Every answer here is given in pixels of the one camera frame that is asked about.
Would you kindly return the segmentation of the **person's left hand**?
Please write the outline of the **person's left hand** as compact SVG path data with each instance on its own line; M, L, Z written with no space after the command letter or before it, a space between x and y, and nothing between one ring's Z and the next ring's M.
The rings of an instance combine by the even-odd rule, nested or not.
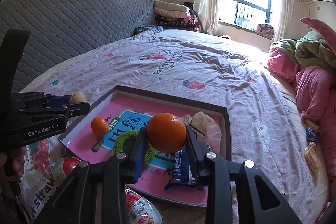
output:
M25 154L26 147L12 150L12 159L9 159L4 152L1 152L1 167L3 167L5 163L10 163L14 170L14 174L10 176L1 174L1 182L14 181L22 177L24 173Z

